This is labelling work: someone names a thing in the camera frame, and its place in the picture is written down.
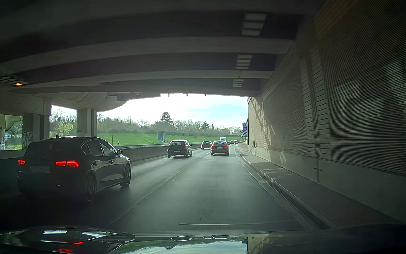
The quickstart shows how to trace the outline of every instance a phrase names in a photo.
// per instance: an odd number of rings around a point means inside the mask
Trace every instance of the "sidewalk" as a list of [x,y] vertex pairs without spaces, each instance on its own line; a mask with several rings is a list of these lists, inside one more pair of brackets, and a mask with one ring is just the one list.
[[366,224],[399,223],[375,209],[336,193],[316,182],[295,174],[250,152],[236,148],[242,159],[275,187],[289,193],[316,217],[324,218],[336,227]]

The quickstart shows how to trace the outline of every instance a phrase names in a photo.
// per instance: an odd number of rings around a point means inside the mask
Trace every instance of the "car hood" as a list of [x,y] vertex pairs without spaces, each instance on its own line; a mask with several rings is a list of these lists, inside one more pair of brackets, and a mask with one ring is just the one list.
[[1,233],[0,247],[28,248],[38,250],[39,253],[74,254],[215,252],[325,254],[362,253],[390,248],[403,248],[402,251],[406,251],[406,225],[369,225],[321,231],[241,234],[182,231],[136,236],[93,227],[44,226]]

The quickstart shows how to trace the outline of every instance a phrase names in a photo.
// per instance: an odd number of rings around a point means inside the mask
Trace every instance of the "curb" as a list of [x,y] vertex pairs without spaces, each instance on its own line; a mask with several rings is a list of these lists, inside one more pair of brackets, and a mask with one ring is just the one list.
[[253,164],[251,162],[249,162],[247,159],[245,159],[242,156],[242,154],[240,154],[240,153],[238,153],[238,154],[253,170],[255,170],[260,176],[265,178],[270,184],[273,184],[275,189],[278,192],[281,192],[281,194],[285,197],[285,199],[289,203],[294,205],[294,207],[296,207],[296,209],[299,210],[300,213],[302,213],[303,216],[305,216],[307,219],[309,219],[320,230],[336,228],[336,226],[332,222],[330,222],[327,218],[325,218],[320,213],[318,213],[316,210],[311,208],[304,201],[302,201],[300,198],[298,198],[296,195],[294,195],[288,189],[283,187],[281,184],[276,182],[273,178],[268,176],[262,170],[260,170],[260,169],[256,168],[255,166],[253,166]]

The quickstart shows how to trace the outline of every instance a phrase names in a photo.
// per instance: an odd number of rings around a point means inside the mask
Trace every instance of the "concrete pillar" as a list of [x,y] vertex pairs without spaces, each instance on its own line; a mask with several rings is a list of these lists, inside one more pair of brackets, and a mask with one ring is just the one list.
[[5,129],[0,127],[0,151],[5,150]]
[[76,118],[76,136],[97,136],[96,110],[91,108],[78,109]]
[[23,149],[33,141],[49,138],[50,123],[48,115],[26,114],[23,116]]

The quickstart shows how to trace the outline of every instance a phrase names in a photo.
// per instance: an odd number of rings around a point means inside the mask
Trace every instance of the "license plate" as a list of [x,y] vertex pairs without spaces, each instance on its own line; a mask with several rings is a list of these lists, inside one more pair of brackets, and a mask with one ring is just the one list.
[[50,167],[49,166],[32,166],[31,172],[33,173],[49,173]]

